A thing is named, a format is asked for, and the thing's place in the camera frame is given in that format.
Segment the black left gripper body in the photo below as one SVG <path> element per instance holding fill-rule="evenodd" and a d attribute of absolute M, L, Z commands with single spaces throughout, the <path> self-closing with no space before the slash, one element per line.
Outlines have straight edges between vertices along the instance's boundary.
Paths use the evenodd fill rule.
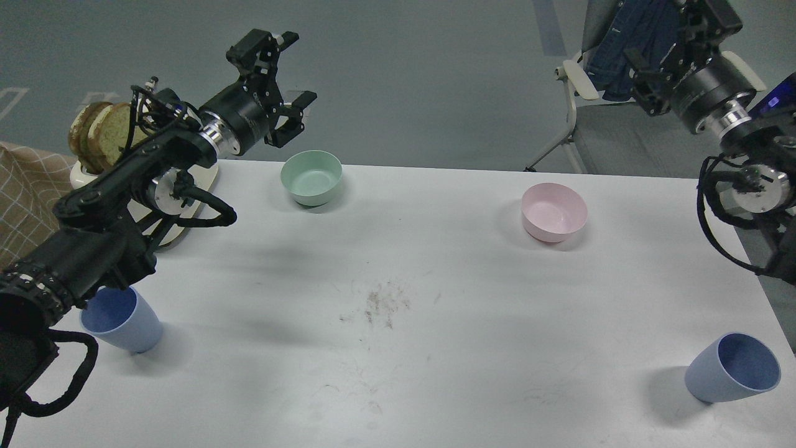
<path fill-rule="evenodd" d="M 205 122 L 221 120 L 236 137 L 239 155 L 259 140 L 273 147 L 285 144 L 278 126 L 284 105 L 275 80 L 279 56 L 279 47 L 231 47 L 226 59 L 238 70 L 238 79 L 201 106 Z"/>

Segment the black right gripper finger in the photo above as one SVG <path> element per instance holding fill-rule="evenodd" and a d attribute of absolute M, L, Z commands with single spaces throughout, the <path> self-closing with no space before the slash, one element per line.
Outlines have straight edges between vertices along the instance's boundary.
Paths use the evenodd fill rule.
<path fill-rule="evenodd" d="M 724 39 L 744 28 L 728 1 L 677 1 L 677 9 L 685 39 Z"/>
<path fill-rule="evenodd" d="M 660 87 L 660 67 L 650 62 L 639 48 L 625 48 L 624 56 L 631 69 L 634 88 Z"/>

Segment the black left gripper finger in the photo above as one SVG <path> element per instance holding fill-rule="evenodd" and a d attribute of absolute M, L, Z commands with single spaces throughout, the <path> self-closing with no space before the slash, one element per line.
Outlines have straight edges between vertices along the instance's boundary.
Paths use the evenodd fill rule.
<path fill-rule="evenodd" d="M 299 38 L 291 31 L 271 34 L 264 29 L 251 29 L 226 51 L 226 59 L 240 74 L 275 74 L 280 55 Z"/>
<path fill-rule="evenodd" d="M 290 103 L 276 103 L 266 108 L 267 130 L 264 142 L 282 148 L 306 128 L 303 119 L 306 109 L 318 98 L 314 91 L 301 91 Z"/>

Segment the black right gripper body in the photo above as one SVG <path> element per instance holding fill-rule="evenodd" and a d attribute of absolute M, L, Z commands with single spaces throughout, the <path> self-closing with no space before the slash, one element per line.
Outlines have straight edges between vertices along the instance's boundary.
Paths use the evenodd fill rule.
<path fill-rule="evenodd" d="M 648 116 L 675 114 L 693 134 L 728 134 L 749 124 L 747 106 L 758 91 L 758 76 L 741 57 L 720 50 L 726 38 L 685 39 L 678 33 L 660 63 L 660 87 L 633 87 L 636 103 Z"/>

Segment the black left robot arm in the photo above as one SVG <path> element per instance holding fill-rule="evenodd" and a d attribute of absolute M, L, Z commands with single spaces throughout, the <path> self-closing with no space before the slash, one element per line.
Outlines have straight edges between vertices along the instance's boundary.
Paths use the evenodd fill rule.
<path fill-rule="evenodd" d="M 155 272 L 155 250 L 176 226 L 231 226 L 226 202 L 197 187 L 191 167 L 213 167 L 258 142 L 283 147 L 305 128 L 317 98 L 301 91 L 285 101 L 278 61 L 299 39 L 251 29 L 226 53 L 238 79 L 198 110 L 171 90 L 133 86 L 121 158 L 87 185 L 59 199 L 60 225 L 2 272 L 2 446 L 17 420 L 57 414 L 85 386 L 98 357 L 96 338 L 57 330 L 73 308 L 85 309 L 101 287 L 129 287 Z"/>

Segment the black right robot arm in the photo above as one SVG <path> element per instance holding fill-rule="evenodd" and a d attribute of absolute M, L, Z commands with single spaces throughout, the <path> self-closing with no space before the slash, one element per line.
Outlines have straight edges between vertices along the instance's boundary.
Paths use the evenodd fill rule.
<path fill-rule="evenodd" d="M 702 162 L 697 215 L 709 243 L 728 261 L 758 276 L 794 284 L 794 137 L 751 116 L 748 104 L 766 88 L 740 56 L 720 43 L 742 29 L 727 1 L 676 1 L 675 43 L 659 68 L 639 49 L 624 54 L 633 98 L 649 116 L 674 113 L 697 135 L 711 131 L 720 154 Z M 716 240 L 706 212 L 739 229 L 762 233 L 771 255 L 763 266 L 734 258 Z"/>

